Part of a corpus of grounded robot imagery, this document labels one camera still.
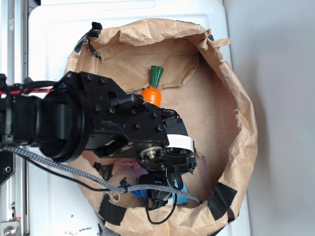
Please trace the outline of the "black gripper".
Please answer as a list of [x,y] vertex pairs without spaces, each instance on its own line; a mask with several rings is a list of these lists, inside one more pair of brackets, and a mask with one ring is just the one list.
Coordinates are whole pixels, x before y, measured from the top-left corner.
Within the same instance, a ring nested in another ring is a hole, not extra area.
[[146,173],[139,185],[165,186],[181,191],[182,175],[196,167],[194,141],[183,120],[171,109],[150,108],[135,115],[118,114],[93,137],[101,158],[134,158]]

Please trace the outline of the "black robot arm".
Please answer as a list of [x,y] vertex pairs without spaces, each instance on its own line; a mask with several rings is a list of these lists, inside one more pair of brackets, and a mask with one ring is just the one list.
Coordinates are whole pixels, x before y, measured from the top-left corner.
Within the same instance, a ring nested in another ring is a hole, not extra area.
[[181,176],[196,167],[194,142],[176,111],[87,72],[13,85],[1,74],[0,143],[38,147],[57,162],[73,161],[84,151],[134,158],[147,171],[140,183],[156,186],[149,194],[154,208],[166,205],[165,187],[181,189]]

